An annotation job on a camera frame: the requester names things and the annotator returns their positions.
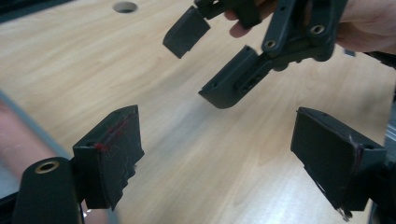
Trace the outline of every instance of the black plastic bracket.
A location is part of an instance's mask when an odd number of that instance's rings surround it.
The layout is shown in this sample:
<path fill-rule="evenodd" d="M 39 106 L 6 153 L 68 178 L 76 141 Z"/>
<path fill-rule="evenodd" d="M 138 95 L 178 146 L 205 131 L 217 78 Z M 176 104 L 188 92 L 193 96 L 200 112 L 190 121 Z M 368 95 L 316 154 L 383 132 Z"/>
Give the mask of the black plastic bracket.
<path fill-rule="evenodd" d="M 197 14 L 203 15 L 200 18 L 203 18 L 204 14 L 210 15 L 209 18 L 211 18 L 229 8 L 236 10 L 233 6 L 237 3 L 248 4 L 248 2 L 237 0 L 232 1 L 231 5 L 226 3 L 199 1 L 199 3 L 196 2 L 197 6 L 203 4 L 199 8 L 208 7 L 207 12 L 206 10 L 199 11 L 194 7 L 191 10 L 196 10 Z M 238 103 L 272 69 L 282 71 L 288 67 L 289 63 L 298 63 L 307 58 L 313 58 L 318 62 L 329 60 L 335 45 L 337 25 L 346 3 L 347 0 L 279 0 L 262 42 L 262 54 L 259 56 L 252 48 L 244 47 L 202 87 L 199 93 L 212 105 L 218 108 L 228 108 Z M 307 8 L 310 9 L 309 16 L 305 13 Z M 250 5 L 245 10 L 254 16 L 250 18 L 247 16 L 248 13 L 241 13 L 239 14 L 240 21 L 249 21 L 246 23 L 247 28 L 257 24 L 259 22 L 256 20 L 257 7 Z M 205 21 L 196 18 L 194 23 L 186 18 L 188 16 L 185 14 L 171 28 L 163 42 L 179 58 L 190 50 L 207 31 L 197 29 L 195 32 L 199 34 L 196 35 L 191 30 L 195 29 L 195 25 Z"/>
<path fill-rule="evenodd" d="M 114 209 L 144 156 L 137 105 L 110 113 L 73 150 L 71 161 L 49 158 L 25 170 L 18 194 L 0 203 L 13 210 L 12 223 L 83 223 L 84 199 L 88 208 Z M 9 211 L 0 215 L 9 221 Z"/>
<path fill-rule="evenodd" d="M 377 179 L 388 167 L 387 151 L 330 115 L 300 107 L 291 151 L 345 219 L 351 211 L 363 211 L 369 198 L 381 207 L 394 203 L 375 196 L 394 195 L 378 187 Z"/>

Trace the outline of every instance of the light wood surface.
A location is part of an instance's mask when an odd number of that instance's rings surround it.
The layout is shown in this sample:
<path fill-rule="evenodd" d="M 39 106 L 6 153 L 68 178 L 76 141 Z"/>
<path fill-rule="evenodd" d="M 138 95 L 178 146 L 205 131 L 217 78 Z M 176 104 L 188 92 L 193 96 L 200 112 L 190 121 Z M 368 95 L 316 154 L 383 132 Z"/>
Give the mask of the light wood surface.
<path fill-rule="evenodd" d="M 267 21 L 228 35 L 222 16 L 179 60 L 163 45 L 192 4 L 83 0 L 0 25 L 0 88 L 71 153 L 111 111 L 139 105 L 143 149 L 118 204 L 122 223 L 343 223 L 290 152 L 299 106 L 329 113 L 382 144 L 395 71 L 337 49 L 271 72 L 239 104 L 219 110 L 197 92 Z M 354 213 L 351 223 L 365 223 Z"/>

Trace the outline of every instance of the gray surface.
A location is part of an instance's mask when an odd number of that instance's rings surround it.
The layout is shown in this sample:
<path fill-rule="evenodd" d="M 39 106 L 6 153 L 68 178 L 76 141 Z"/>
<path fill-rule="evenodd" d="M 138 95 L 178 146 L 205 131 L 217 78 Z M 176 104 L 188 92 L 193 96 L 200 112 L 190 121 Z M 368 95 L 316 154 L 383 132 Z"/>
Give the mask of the gray surface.
<path fill-rule="evenodd" d="M 18 191 L 19 182 L 0 161 L 0 199 Z"/>
<path fill-rule="evenodd" d="M 385 138 L 385 148 L 388 150 L 390 161 L 396 161 L 396 104 L 392 105 Z"/>

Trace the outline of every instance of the hole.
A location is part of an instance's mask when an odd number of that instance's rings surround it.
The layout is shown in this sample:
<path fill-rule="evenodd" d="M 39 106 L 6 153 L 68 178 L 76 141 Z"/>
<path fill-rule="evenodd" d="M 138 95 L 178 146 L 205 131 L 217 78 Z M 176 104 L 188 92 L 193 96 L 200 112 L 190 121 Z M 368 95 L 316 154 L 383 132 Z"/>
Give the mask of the hole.
<path fill-rule="evenodd" d="M 59 162 L 57 161 L 46 161 L 38 165 L 35 168 L 35 172 L 40 175 L 46 174 L 55 170 L 56 168 L 58 168 L 58 166 L 59 166 Z"/>
<path fill-rule="evenodd" d="M 265 43 L 265 47 L 271 49 L 275 46 L 275 44 L 276 44 L 275 40 L 269 40 Z"/>
<path fill-rule="evenodd" d="M 311 28 L 311 34 L 318 35 L 324 31 L 324 26 L 316 25 Z"/>
<path fill-rule="evenodd" d="M 369 145 L 369 144 L 362 144 L 362 146 L 367 149 L 375 149 L 375 147 L 373 147 L 372 145 Z"/>
<path fill-rule="evenodd" d="M 113 9 L 119 13 L 131 13 L 137 10 L 137 4 L 133 2 L 118 2 L 114 4 Z"/>

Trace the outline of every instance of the red mark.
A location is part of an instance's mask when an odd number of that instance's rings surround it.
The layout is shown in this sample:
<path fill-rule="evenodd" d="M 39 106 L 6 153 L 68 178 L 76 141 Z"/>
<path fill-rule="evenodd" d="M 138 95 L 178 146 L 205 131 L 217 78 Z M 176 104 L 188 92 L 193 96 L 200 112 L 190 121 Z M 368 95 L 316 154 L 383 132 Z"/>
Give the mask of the red mark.
<path fill-rule="evenodd" d="M 93 144 L 93 147 L 94 147 L 96 150 L 102 151 L 102 152 L 108 150 L 108 146 L 106 146 L 106 145 L 103 144 L 103 143 L 95 143 L 95 144 Z"/>

